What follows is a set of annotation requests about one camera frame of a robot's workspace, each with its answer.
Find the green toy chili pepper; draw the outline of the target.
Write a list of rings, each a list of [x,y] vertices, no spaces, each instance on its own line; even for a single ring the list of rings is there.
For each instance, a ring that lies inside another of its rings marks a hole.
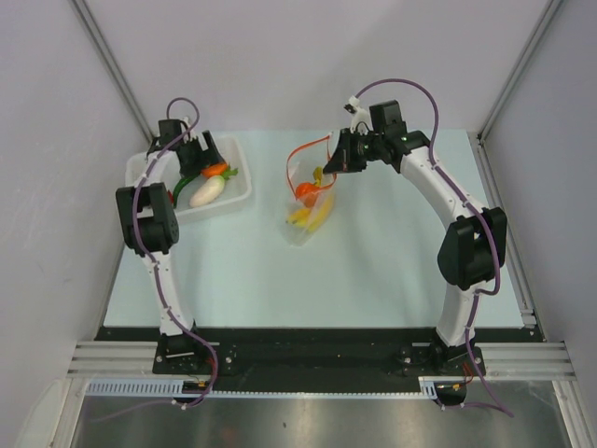
[[[175,185],[174,190],[173,190],[173,203],[177,203],[182,190],[196,178],[197,178],[196,175],[192,175],[192,176],[181,178],[177,182],[177,184]]]

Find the white toy radish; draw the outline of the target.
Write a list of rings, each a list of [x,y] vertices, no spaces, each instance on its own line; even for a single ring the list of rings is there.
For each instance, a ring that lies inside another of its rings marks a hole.
[[[238,169],[228,169],[223,175],[213,176],[200,186],[191,196],[189,206],[199,208],[213,202],[222,194],[227,182],[238,174]]]

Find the clear zip top bag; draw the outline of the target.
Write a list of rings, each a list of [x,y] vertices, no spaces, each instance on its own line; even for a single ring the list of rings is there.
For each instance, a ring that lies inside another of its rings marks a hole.
[[[326,223],[335,204],[336,175],[324,173],[331,161],[333,133],[293,149],[285,162],[285,199],[282,232],[293,246],[302,246]]]

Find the orange toy pumpkin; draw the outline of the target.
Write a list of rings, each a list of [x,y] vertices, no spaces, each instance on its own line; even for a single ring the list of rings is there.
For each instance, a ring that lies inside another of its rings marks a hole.
[[[303,182],[296,187],[295,197],[305,207],[313,208],[322,191],[321,186],[316,183]]]

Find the yellow toy banana bunch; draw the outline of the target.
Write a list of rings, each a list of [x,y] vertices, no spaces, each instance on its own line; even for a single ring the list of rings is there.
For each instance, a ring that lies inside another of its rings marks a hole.
[[[294,228],[313,233],[326,222],[333,210],[334,203],[335,194],[329,193],[322,199],[318,199],[313,207],[302,207],[293,211],[285,222]]]

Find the orange toy tangerine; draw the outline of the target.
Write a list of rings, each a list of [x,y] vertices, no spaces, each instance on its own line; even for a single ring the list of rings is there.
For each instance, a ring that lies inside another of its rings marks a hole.
[[[208,166],[201,171],[201,175],[210,178],[213,176],[223,175],[229,169],[229,165],[226,162],[220,162]]]

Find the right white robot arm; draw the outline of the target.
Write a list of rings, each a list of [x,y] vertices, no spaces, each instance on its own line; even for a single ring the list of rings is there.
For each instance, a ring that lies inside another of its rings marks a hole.
[[[340,130],[324,172],[359,173],[369,163],[383,161],[423,195],[445,228],[437,265],[447,283],[446,295],[423,364],[452,374],[472,353],[480,295],[491,292],[489,282],[501,284],[507,216],[499,207],[485,207],[449,176],[433,156],[430,139],[408,129],[398,101],[364,109],[351,97],[345,109],[351,124]]]

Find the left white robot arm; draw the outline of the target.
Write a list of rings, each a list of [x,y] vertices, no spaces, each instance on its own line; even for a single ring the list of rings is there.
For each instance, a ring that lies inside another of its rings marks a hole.
[[[194,127],[187,119],[160,121],[160,134],[146,153],[141,173],[116,191],[124,243],[144,263],[157,297],[160,336],[152,368],[156,374],[218,370],[215,349],[199,335],[174,275],[173,252],[180,233],[167,174],[177,166],[184,174],[198,175],[216,152],[213,142],[207,150],[201,148]]]

